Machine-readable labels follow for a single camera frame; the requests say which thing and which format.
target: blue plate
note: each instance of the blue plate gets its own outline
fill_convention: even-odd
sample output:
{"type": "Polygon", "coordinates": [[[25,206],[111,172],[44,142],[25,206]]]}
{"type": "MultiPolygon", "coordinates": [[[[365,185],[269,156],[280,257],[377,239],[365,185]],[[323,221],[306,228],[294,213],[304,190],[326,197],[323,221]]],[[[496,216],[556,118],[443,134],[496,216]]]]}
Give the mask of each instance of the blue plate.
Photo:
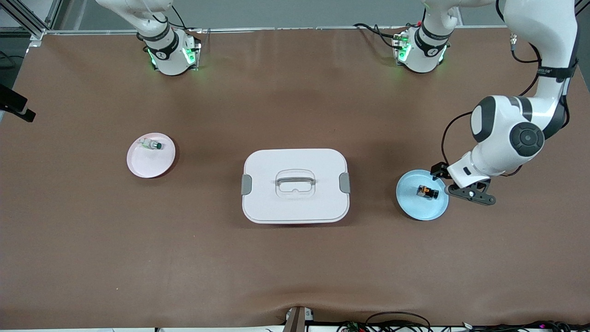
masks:
{"type": "Polygon", "coordinates": [[[441,179],[432,180],[430,172],[413,170],[399,179],[395,194],[399,206],[410,217],[418,220],[434,220],[443,215],[448,206],[448,194],[444,191],[445,184],[441,179]],[[418,187],[425,185],[438,190],[437,199],[428,199],[416,195],[418,187]]]}

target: box handle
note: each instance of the box handle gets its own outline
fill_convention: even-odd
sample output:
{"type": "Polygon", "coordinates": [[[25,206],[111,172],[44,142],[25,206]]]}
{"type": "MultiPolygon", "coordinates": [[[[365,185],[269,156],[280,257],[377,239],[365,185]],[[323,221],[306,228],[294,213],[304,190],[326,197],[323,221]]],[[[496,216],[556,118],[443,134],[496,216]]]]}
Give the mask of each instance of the box handle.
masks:
{"type": "Polygon", "coordinates": [[[281,183],[286,182],[309,182],[311,185],[314,185],[316,183],[316,179],[308,177],[280,178],[277,180],[277,185],[281,185],[281,183]]]}

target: black strap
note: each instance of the black strap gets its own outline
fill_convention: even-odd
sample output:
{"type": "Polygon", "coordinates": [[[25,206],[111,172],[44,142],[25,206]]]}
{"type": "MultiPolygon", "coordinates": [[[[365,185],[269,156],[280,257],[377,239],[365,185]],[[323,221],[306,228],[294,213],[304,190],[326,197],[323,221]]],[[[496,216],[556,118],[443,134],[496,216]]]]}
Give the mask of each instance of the black strap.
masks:
{"type": "Polygon", "coordinates": [[[176,48],[178,47],[178,44],[179,44],[178,35],[176,33],[174,33],[174,40],[172,40],[170,45],[168,45],[164,48],[160,48],[159,50],[149,47],[149,50],[153,54],[153,56],[155,56],[156,58],[158,58],[160,60],[168,60],[170,58],[170,54],[172,54],[172,52],[174,52],[176,50],[176,48]]]}
{"type": "Polygon", "coordinates": [[[414,39],[416,39],[416,46],[424,52],[424,56],[427,57],[435,57],[437,56],[440,51],[447,45],[447,43],[434,46],[427,44],[421,37],[420,37],[420,29],[416,30],[416,34],[414,35],[414,39]]]}
{"type": "Polygon", "coordinates": [[[424,32],[424,34],[426,35],[426,37],[434,39],[434,40],[445,40],[448,39],[451,34],[453,34],[452,32],[448,35],[436,35],[433,34],[432,32],[430,32],[428,29],[426,29],[426,26],[424,26],[424,24],[420,25],[420,28],[422,29],[422,31],[424,32]]]}
{"type": "Polygon", "coordinates": [[[153,37],[146,37],[144,35],[140,35],[138,32],[137,39],[143,40],[143,41],[158,41],[158,40],[164,39],[164,37],[166,37],[166,35],[168,34],[168,31],[170,31],[170,22],[168,21],[168,17],[166,17],[166,28],[159,35],[156,35],[153,37]]]}
{"type": "Polygon", "coordinates": [[[562,82],[565,79],[573,77],[573,74],[576,72],[577,66],[578,58],[576,58],[576,61],[570,68],[553,68],[539,66],[539,68],[537,69],[537,74],[543,77],[554,77],[557,79],[557,81],[562,82]]]}

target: metal frame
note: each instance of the metal frame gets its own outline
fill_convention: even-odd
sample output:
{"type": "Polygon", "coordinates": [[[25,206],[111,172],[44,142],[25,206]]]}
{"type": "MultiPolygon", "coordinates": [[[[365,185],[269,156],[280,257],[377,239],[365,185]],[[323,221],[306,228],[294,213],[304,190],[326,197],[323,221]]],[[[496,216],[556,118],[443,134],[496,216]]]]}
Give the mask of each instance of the metal frame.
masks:
{"type": "Polygon", "coordinates": [[[64,3],[64,0],[53,0],[51,4],[51,8],[49,9],[49,13],[47,13],[47,17],[45,18],[45,23],[50,27],[53,28],[55,25],[55,18],[57,14],[61,10],[61,6],[64,3]]]}
{"type": "MultiPolygon", "coordinates": [[[[400,29],[405,28],[405,25],[391,25],[391,26],[380,26],[380,29],[400,29]]],[[[473,29],[473,28],[506,28],[505,25],[458,25],[456,29],[473,29]]],[[[350,25],[345,26],[325,26],[325,27],[309,27],[309,28],[218,28],[218,29],[206,29],[197,28],[189,29],[190,32],[197,34],[218,34],[218,33],[242,33],[242,32],[254,32],[262,30],[352,30],[352,29],[364,29],[362,27],[353,27],[350,25]]],[[[49,30],[45,34],[48,35],[136,35],[137,30],[49,30]]]]}
{"type": "Polygon", "coordinates": [[[35,39],[40,40],[43,38],[43,34],[49,30],[45,22],[38,18],[21,0],[0,0],[0,6],[35,39]]]}

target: green led light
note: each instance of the green led light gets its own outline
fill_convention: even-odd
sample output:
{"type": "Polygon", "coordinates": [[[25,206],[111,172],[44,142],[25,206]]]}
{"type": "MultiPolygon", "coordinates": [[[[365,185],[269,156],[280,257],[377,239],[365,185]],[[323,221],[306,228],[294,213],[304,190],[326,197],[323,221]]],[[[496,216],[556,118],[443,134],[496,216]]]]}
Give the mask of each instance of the green led light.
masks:
{"type": "Polygon", "coordinates": [[[156,65],[156,60],[153,58],[152,51],[150,51],[150,50],[148,49],[148,50],[147,50],[147,53],[149,54],[149,57],[152,59],[152,64],[154,65],[154,67],[157,67],[157,65],[156,65]]]}
{"type": "Polygon", "coordinates": [[[185,57],[186,57],[186,62],[188,62],[188,64],[194,64],[195,63],[195,56],[193,55],[193,51],[191,50],[187,50],[185,48],[182,49],[185,53],[185,57]]]}
{"type": "Polygon", "coordinates": [[[409,52],[412,50],[412,44],[406,43],[406,45],[399,51],[399,60],[405,61],[408,58],[409,52]]]}
{"type": "Polygon", "coordinates": [[[441,51],[441,57],[438,58],[438,62],[440,63],[443,60],[444,52],[447,50],[447,46],[445,46],[441,51]]]}

